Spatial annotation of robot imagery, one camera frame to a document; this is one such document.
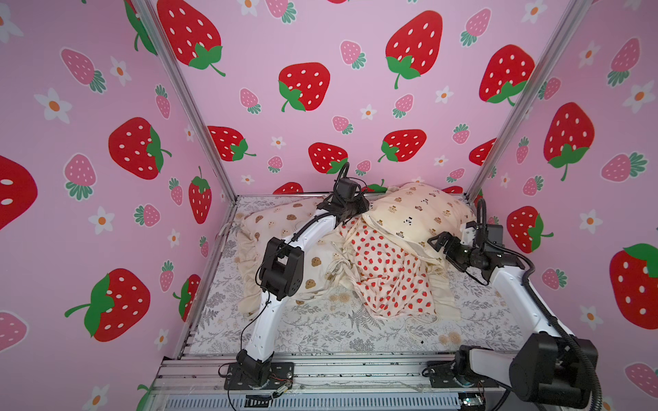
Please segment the cream bear-print pillow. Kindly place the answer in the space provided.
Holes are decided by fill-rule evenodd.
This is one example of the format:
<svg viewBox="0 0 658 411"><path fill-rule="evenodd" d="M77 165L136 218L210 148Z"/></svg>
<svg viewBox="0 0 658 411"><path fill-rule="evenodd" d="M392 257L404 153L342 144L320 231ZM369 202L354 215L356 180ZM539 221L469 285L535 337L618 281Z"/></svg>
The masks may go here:
<svg viewBox="0 0 658 411"><path fill-rule="evenodd" d="M475 214L459 197L424 183L407 183L375 200L362 217L421 260L444 268L445 255L429 246L428 240L443 232L460 237L462 226L473 221Z"/></svg>

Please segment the white strawberry-print pillowcase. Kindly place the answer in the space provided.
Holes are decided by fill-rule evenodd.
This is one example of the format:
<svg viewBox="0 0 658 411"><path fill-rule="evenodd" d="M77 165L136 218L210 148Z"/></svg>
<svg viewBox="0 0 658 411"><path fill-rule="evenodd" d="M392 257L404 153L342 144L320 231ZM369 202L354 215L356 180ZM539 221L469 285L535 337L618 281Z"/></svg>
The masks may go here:
<svg viewBox="0 0 658 411"><path fill-rule="evenodd" d="M461 317L443 260L428 262L360 217L338 227L345 269L369 314L379 320Z"/></svg>

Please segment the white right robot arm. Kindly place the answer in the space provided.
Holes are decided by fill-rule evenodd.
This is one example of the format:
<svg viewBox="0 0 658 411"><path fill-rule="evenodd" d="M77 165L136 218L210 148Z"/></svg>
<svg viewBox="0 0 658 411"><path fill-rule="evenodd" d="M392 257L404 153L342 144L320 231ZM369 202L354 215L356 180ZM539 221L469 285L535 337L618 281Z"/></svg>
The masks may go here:
<svg viewBox="0 0 658 411"><path fill-rule="evenodd" d="M546 305L531 284L535 266L500 243L500 227L471 221L462 235L444 231L429 239L459 272L479 270L477 282L499 292L525 342L513 354L463 345L455 354L455 378L487 378L524 402L600 410L602 389L596 374L598 351L577 338Z"/></svg>

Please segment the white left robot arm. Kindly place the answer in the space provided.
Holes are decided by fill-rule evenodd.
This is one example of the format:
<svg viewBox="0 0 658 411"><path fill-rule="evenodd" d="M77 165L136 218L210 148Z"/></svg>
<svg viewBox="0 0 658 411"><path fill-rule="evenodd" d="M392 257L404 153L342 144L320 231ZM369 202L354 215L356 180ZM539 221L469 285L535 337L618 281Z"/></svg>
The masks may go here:
<svg viewBox="0 0 658 411"><path fill-rule="evenodd" d="M469 207L423 183L408 183L369 202L367 188L347 176L335 180L304 224L271 238L255 269L260 307L236 367L248 382L266 385L284 306L298 292L345 282L375 319L459 318L446 273L447 259L431 248L440 234L459 234Z"/></svg>

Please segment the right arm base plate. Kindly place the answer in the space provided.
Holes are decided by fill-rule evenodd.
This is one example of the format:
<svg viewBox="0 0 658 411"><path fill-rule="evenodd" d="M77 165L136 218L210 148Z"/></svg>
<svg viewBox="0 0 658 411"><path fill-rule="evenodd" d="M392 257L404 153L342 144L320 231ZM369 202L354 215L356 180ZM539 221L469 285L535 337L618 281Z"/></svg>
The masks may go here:
<svg viewBox="0 0 658 411"><path fill-rule="evenodd" d="M433 388L485 389L499 388L490 378L458 374L453 361L429 361L421 375L428 378Z"/></svg>

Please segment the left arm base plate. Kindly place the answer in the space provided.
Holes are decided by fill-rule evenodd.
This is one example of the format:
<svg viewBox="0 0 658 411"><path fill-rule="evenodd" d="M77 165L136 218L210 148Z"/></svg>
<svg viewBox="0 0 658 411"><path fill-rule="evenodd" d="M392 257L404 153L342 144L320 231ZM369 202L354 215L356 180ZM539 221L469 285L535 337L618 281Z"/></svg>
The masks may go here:
<svg viewBox="0 0 658 411"><path fill-rule="evenodd" d="M274 362L241 366L229 364L224 388L226 390L278 390L290 388L295 371L294 362Z"/></svg>

